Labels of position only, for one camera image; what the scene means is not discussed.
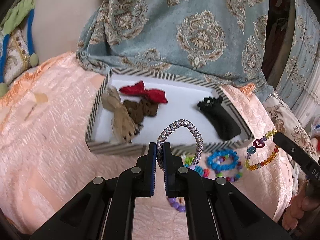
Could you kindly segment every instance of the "beige bow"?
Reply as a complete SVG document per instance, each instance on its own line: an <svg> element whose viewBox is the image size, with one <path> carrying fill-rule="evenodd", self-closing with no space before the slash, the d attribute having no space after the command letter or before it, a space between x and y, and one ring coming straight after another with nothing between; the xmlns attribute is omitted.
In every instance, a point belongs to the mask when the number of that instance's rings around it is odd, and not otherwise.
<svg viewBox="0 0 320 240"><path fill-rule="evenodd" d="M104 109L114 112L113 133L119 142L130 142L138 134L138 126L130 118L125 106L122 105L118 90L114 87L108 87L107 93L101 96L101 101Z"/></svg>

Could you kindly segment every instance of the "red bow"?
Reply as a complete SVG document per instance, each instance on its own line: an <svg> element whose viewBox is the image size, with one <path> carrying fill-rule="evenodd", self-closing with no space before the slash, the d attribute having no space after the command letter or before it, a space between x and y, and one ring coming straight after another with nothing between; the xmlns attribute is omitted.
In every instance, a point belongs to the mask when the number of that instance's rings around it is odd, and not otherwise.
<svg viewBox="0 0 320 240"><path fill-rule="evenodd" d="M143 96L145 99L157 104L166 104L168 102L167 99L165 99L164 91L159 89L144 89L142 80L133 86L122 87L119 91L130 96Z"/></svg>

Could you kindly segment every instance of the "blue strap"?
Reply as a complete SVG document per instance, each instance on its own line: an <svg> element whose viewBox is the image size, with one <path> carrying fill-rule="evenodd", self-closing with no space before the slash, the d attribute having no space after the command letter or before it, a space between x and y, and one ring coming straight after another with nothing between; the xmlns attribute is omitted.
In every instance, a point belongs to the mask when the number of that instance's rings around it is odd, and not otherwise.
<svg viewBox="0 0 320 240"><path fill-rule="evenodd" d="M28 50L29 50L29 55L31 56L35 52L35 48L33 47L33 40L32 40L32 22L33 22L33 17L35 16L35 9L31 9L28 17L28 22L27 22L27 43L28 43Z"/></svg>
<svg viewBox="0 0 320 240"><path fill-rule="evenodd" d="M3 72L4 72L5 62L7 58L7 48L9 44L9 39L10 39L10 34L7 34L3 38L3 44L2 44L3 53L0 58L0 83L4 82Z"/></svg>

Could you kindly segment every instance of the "black scrunchie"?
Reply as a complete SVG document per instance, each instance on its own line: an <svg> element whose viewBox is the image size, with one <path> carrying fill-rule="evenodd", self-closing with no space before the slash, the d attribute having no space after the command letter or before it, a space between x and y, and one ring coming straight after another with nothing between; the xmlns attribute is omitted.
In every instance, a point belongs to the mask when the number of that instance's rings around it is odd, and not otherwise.
<svg viewBox="0 0 320 240"><path fill-rule="evenodd" d="M241 133L241 129L230 114L221 106L223 98L204 98L198 103L198 107L203 115L210 121L216 129L219 137L228 141Z"/></svg>

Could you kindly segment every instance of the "silver hair tie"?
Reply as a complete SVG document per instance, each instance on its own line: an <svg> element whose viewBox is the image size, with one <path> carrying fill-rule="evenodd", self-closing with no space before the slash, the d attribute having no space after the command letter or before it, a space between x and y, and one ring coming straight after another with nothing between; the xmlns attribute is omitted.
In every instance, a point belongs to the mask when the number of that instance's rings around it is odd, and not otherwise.
<svg viewBox="0 0 320 240"><path fill-rule="evenodd" d="M178 121L173 122L166 129L164 129L158 138L157 161L158 161L159 167L162 170L163 170L163 143L172 132L174 132L181 126L187 127L196 139L197 149L196 149L196 155L193 158L192 164L197 165L199 163L199 160L202 154L202 149L203 149L203 141L202 141L201 134L199 133L198 129L190 121L185 119L180 119Z"/></svg>

